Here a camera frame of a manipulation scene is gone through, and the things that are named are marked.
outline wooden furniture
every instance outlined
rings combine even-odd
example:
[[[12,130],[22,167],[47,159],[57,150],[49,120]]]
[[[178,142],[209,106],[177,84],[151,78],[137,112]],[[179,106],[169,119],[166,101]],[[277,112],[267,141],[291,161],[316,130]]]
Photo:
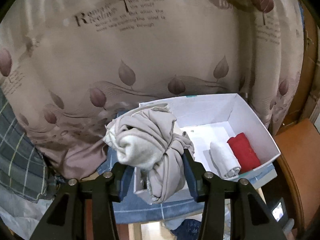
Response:
[[[285,131],[289,127],[295,125],[301,120],[301,115],[304,118],[308,118],[312,115],[313,109],[316,106],[317,99],[319,97],[319,90],[311,89],[314,84],[314,76],[316,70],[316,62],[318,59],[318,32],[317,25],[312,15],[306,6],[302,3],[303,16],[304,16],[304,52],[303,52],[303,63],[301,68],[301,75],[299,79],[299,85],[297,91],[293,97],[292,103],[285,116],[282,126],[280,127],[277,134]]]
[[[299,236],[320,206],[320,134],[305,119],[277,135],[275,141],[282,153],[277,162],[291,192]]]

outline rolled white towel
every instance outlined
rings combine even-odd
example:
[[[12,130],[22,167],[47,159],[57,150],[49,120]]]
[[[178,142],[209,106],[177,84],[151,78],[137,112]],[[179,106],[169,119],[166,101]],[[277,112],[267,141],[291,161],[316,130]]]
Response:
[[[227,142],[211,142],[210,154],[223,179],[238,175],[241,166]]]

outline crumpled gray fabric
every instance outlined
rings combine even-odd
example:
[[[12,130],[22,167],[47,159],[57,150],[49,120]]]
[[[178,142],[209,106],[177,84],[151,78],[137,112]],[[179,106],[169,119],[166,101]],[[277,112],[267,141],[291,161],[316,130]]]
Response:
[[[194,153],[192,142],[173,133],[177,118],[167,104],[136,108],[107,125],[103,138],[117,150],[120,163],[148,171],[148,190],[154,203],[162,203],[185,185],[183,149]]]

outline gray cloth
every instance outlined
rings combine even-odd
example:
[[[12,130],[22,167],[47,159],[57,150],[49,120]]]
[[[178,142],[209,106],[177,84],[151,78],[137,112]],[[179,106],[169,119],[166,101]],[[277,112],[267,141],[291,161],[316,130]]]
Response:
[[[56,185],[42,155],[19,125],[1,90],[0,184],[30,201],[51,199]]]
[[[177,118],[167,104],[140,107],[107,125],[103,138],[117,150],[120,163],[148,171],[148,191],[154,203],[162,203],[185,185],[183,149],[193,154],[192,142],[173,133]]]

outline floor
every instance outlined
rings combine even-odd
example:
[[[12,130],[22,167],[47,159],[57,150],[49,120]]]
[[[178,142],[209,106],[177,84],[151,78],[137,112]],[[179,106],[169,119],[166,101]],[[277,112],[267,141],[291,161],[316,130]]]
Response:
[[[176,237],[161,225],[161,222],[153,222],[141,225],[143,240],[175,240]]]

